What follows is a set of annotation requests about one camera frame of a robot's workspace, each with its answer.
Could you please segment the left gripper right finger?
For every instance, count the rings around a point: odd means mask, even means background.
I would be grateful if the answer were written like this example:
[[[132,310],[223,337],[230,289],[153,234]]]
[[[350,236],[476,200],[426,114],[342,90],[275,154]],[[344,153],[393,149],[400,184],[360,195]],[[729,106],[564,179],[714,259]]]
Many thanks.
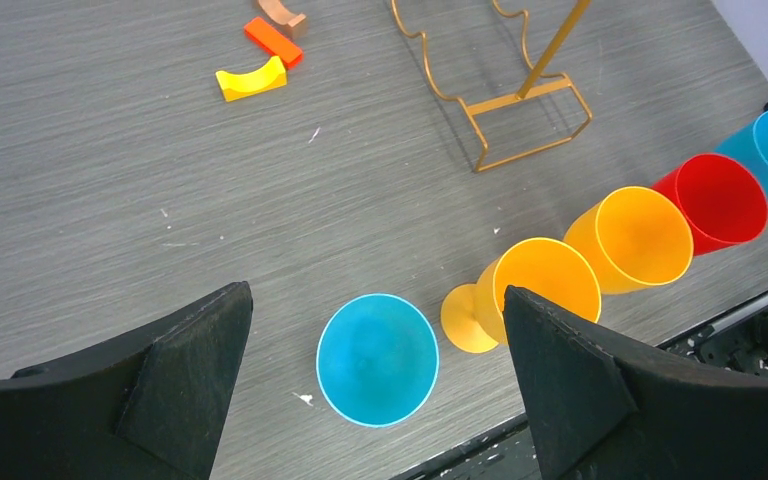
[[[665,352],[524,288],[504,321],[546,479],[768,479],[768,378]]]

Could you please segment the yellow wine glass front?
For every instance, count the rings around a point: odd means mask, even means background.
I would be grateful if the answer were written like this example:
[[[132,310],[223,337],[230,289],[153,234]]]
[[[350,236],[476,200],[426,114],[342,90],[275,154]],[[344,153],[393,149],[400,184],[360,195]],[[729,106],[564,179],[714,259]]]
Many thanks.
[[[694,254],[682,212],[642,186],[612,191],[571,224],[563,241],[584,256],[608,295],[673,283],[687,272]]]

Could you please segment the yellow wine glass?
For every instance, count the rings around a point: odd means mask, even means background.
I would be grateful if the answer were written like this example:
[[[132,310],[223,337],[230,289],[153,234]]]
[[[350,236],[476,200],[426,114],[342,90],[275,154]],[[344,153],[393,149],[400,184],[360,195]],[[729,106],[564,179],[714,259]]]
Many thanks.
[[[585,257],[560,240],[533,237],[510,247],[476,282],[447,294],[440,318],[448,340],[472,354],[507,345],[503,313],[510,286],[533,292],[593,323],[600,319],[601,289]]]
[[[642,186],[612,191],[571,224],[563,241],[584,256],[608,295],[673,283],[687,272],[694,254],[682,212]]]

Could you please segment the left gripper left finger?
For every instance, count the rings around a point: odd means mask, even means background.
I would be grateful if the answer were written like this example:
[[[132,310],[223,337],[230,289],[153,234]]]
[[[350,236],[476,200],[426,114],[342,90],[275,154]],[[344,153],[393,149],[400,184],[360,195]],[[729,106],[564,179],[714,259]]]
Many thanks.
[[[245,281],[0,380],[0,479],[206,479],[253,313]]]

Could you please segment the red plastic wine glass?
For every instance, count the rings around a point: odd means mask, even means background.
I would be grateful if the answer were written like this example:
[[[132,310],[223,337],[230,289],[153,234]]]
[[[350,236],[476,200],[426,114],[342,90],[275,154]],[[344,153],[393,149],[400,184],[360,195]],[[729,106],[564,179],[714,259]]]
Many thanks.
[[[687,159],[653,189],[684,215],[696,256],[751,242],[768,223],[768,200],[759,181],[742,164],[721,154]]]

